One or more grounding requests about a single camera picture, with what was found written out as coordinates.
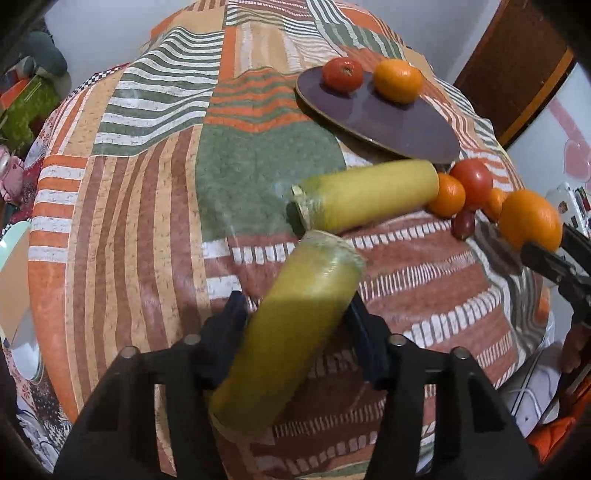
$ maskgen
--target orange clothing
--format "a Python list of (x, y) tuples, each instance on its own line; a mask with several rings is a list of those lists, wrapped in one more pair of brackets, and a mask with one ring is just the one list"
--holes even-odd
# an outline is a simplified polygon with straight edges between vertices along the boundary
[(562, 445), (568, 433), (583, 414), (585, 406), (591, 403), (591, 375), (588, 375), (567, 401), (572, 405), (569, 415), (557, 418), (546, 425), (540, 425), (527, 437), (529, 444), (533, 445), (544, 463), (551, 455), (556, 453)]

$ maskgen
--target screw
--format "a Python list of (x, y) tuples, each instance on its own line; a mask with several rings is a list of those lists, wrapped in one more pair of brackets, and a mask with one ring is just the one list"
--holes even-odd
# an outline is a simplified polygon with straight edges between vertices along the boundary
[(470, 352), (467, 348), (458, 346), (452, 350), (453, 354), (458, 357), (460, 360), (465, 360), (466, 358), (470, 358)]
[(131, 358), (131, 357), (133, 357), (133, 356), (134, 356), (136, 353), (138, 353), (138, 349), (137, 349), (136, 347), (134, 347), (134, 346), (131, 346), (131, 345), (129, 345), (129, 346), (124, 346), (124, 347), (121, 349), (121, 351), (120, 351), (120, 353), (119, 353), (119, 354), (120, 354), (120, 355), (121, 355), (123, 358)]
[(183, 338), (183, 342), (187, 345), (197, 345), (201, 341), (201, 336), (196, 333), (189, 333), (185, 338)]
[(394, 335), (390, 336), (389, 339), (390, 344), (394, 346), (403, 346), (406, 344), (407, 340), (404, 335), (400, 335), (399, 333), (395, 333)]

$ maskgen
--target small red fruit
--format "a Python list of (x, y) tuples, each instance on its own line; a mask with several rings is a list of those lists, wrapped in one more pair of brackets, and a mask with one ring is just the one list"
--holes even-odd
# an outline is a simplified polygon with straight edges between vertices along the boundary
[(474, 211), (469, 208), (463, 208), (452, 219), (452, 235), (458, 240), (466, 240), (466, 238), (474, 235), (476, 229), (476, 218)]
[(329, 60), (322, 67), (322, 82), (335, 92), (352, 93), (363, 84), (363, 67), (348, 57)]

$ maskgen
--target wooden door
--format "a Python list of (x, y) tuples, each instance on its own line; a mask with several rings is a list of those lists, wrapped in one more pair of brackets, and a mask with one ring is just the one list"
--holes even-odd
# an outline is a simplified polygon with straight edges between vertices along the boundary
[(502, 0), (455, 85), (507, 145), (551, 99), (572, 65), (566, 42), (530, 0)]

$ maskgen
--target person's hand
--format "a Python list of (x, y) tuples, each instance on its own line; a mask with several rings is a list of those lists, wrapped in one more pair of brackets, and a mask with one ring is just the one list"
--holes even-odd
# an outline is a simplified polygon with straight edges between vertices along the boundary
[(560, 357), (560, 367), (564, 373), (571, 373), (581, 364), (580, 353), (589, 339), (591, 339), (591, 328), (584, 323), (579, 323), (570, 329), (564, 340)]

